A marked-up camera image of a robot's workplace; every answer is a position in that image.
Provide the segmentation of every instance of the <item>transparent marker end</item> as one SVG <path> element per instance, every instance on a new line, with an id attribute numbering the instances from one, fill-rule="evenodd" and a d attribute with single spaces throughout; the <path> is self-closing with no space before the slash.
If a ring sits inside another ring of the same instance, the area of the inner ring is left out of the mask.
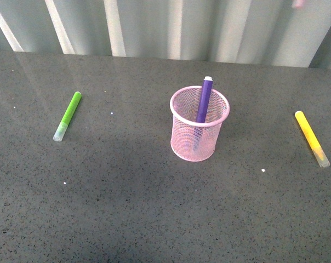
<path id="1" fill-rule="evenodd" d="M 60 125 L 58 125 L 58 128 L 54 135 L 54 141 L 62 141 L 63 136 L 65 136 L 65 133 L 67 131 L 68 125 L 64 122 L 61 122 Z"/>
<path id="2" fill-rule="evenodd" d="M 330 162 L 321 147 L 314 148 L 313 153 L 315 155 L 315 158 L 317 158 L 320 167 L 326 168 L 330 166 Z"/>

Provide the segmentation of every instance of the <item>green marker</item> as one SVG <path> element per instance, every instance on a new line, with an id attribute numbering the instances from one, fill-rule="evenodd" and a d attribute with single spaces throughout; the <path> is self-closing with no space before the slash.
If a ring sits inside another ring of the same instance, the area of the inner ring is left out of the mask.
<path id="1" fill-rule="evenodd" d="M 82 94 L 80 92 L 74 93 L 71 103 L 69 103 L 66 113 L 63 115 L 62 121 L 60 125 L 58 125 L 57 131 L 54 135 L 54 141 L 62 141 L 81 98 Z"/>

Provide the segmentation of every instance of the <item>mesh pen cup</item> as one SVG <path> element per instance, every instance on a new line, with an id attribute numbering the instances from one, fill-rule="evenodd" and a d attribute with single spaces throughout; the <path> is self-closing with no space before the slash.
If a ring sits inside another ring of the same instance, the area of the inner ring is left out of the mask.
<path id="1" fill-rule="evenodd" d="M 203 161 L 214 153 L 221 124 L 230 111 L 227 99 L 212 89 L 206 122 L 196 122 L 201 91 L 201 86 L 182 88 L 170 100 L 173 113 L 170 145 L 176 155 L 190 162 Z"/>

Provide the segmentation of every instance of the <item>cup rim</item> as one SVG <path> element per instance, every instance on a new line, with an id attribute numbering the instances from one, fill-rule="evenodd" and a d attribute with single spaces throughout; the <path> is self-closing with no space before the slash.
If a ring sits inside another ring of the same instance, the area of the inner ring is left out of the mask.
<path id="1" fill-rule="evenodd" d="M 177 92 L 175 92 L 172 96 L 172 98 L 170 99 L 170 110 L 172 111 L 173 115 L 179 119 L 180 121 L 184 122 L 185 124 L 188 124 L 188 125 L 191 125 L 191 126 L 195 126 L 195 127 L 202 127 L 202 128 L 207 128 L 207 127 L 212 127 L 212 126 L 216 126 L 220 123 L 222 123 L 229 115 L 229 112 L 230 112 L 230 105 L 229 105 L 229 102 L 228 100 L 222 95 L 222 93 L 218 92 L 217 90 L 215 89 L 212 89 L 212 92 L 216 93 L 217 95 L 219 95 L 224 101 L 225 101 L 225 104 L 226 104 L 226 112 L 225 114 L 223 114 L 223 116 L 221 116 L 221 118 L 217 119 L 216 121 L 213 121 L 213 122 L 207 122 L 207 123 L 199 123 L 199 122 L 192 122 L 192 121 L 189 121 L 188 119 L 185 119 L 184 117 L 180 116 L 173 104 L 174 104 L 174 99 L 175 97 L 183 92 L 184 90 L 188 90 L 188 89 L 200 89 L 202 88 L 202 86 L 188 86 L 188 87 L 184 87 L 182 89 L 179 89 Z"/>

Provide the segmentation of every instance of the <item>speckled countertop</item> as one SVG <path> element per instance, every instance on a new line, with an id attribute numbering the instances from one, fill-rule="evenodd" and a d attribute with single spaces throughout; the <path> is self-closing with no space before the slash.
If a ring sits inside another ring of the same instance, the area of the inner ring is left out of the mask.
<path id="1" fill-rule="evenodd" d="M 169 100 L 206 75 L 231 112 L 190 163 Z M 331 166 L 297 110 L 331 162 L 331 70 L 0 52 L 0 262 L 331 262 Z"/>

